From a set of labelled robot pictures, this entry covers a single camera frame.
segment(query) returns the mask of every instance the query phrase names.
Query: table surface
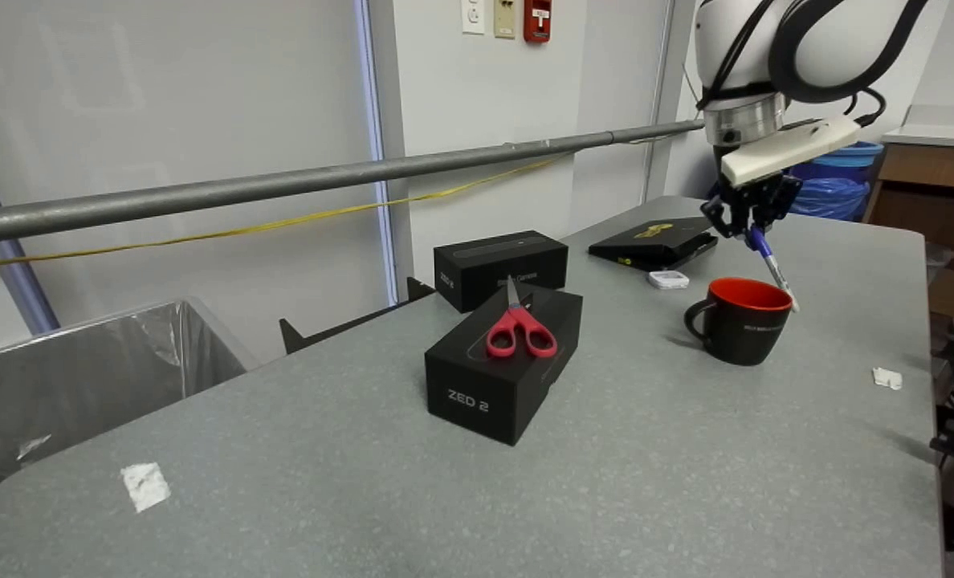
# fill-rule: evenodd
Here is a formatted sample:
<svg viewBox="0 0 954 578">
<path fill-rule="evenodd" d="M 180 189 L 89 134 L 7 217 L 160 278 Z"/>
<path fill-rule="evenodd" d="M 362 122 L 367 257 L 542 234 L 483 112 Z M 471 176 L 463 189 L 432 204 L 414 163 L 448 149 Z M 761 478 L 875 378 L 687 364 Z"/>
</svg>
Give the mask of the table surface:
<svg viewBox="0 0 954 578">
<path fill-rule="evenodd" d="M 906 122 L 886 133 L 882 141 L 954 149 L 954 107 L 911 107 Z"/>
<path fill-rule="evenodd" d="M 0 578 L 126 576 L 938 576 L 923 239 L 791 217 L 803 312 L 766 367 L 701 354 L 693 285 L 585 257 L 666 198 L 573 239 L 583 347 L 518 447 L 425 410 L 421 354 L 461 315 L 425 299 L 0 485 Z M 904 371 L 880 389 L 875 367 Z M 122 470 L 170 502 L 136 514 Z"/>
</svg>

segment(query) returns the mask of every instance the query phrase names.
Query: scissor blade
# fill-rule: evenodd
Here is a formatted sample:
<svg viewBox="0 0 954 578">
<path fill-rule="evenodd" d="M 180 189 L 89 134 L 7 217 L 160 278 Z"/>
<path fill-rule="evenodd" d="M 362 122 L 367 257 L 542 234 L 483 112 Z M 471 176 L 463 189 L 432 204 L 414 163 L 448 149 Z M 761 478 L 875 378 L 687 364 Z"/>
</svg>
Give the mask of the scissor blade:
<svg viewBox="0 0 954 578">
<path fill-rule="evenodd" d="M 520 309 L 515 277 L 508 277 L 508 309 Z"/>
</svg>

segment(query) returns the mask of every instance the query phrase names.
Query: white sticker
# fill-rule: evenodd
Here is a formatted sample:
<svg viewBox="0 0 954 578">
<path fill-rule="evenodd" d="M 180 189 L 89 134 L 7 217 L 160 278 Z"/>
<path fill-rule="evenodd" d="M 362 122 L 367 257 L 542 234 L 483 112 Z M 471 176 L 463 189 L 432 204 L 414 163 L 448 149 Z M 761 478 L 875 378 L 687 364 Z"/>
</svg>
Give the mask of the white sticker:
<svg viewBox="0 0 954 578">
<path fill-rule="evenodd" d="M 892 368 L 882 368 L 882 367 L 870 368 L 870 378 L 875 378 L 875 385 L 880 385 L 880 389 L 892 389 L 892 393 L 904 389 L 904 375 L 892 371 Z"/>
<path fill-rule="evenodd" d="M 682 269 L 651 269 L 647 273 L 648 282 L 654 282 L 658 290 L 687 290 L 690 277 Z"/>
<path fill-rule="evenodd" d="M 122 481 L 126 481 L 136 514 L 146 514 L 170 499 L 170 487 L 167 487 L 157 461 L 136 461 L 136 467 L 122 470 Z"/>
</svg>

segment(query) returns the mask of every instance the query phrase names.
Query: small black box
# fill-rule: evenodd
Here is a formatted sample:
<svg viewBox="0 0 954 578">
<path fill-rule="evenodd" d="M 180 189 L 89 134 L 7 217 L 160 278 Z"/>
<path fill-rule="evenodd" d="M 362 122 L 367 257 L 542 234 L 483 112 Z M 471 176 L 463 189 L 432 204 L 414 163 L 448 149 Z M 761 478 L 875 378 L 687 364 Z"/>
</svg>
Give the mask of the small black box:
<svg viewBox="0 0 954 578">
<path fill-rule="evenodd" d="M 590 243 L 590 254 L 636 269 L 670 269 L 712 243 L 706 217 L 666 217 L 605 239 Z"/>
<path fill-rule="evenodd" d="M 523 347 L 510 360 L 486 354 L 486 335 L 508 301 L 504 292 L 425 354 L 428 410 L 510 447 L 573 360 L 583 325 L 583 295 L 535 285 L 518 285 L 518 295 L 556 335 L 560 354 L 552 360 L 532 360 Z"/>
<path fill-rule="evenodd" d="M 570 246 L 535 230 L 434 246 L 438 292 L 461 312 L 479 309 L 504 277 L 546 290 L 564 285 Z"/>
</svg>

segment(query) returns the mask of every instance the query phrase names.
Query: gray bin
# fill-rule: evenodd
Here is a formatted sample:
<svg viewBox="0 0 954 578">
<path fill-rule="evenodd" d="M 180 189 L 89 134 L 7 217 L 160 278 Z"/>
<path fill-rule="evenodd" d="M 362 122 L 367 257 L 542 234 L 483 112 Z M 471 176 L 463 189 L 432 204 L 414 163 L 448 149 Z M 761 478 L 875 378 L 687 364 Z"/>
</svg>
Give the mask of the gray bin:
<svg viewBox="0 0 954 578">
<path fill-rule="evenodd" d="M 242 371 L 189 301 L 0 351 L 0 478 Z"/>
</svg>

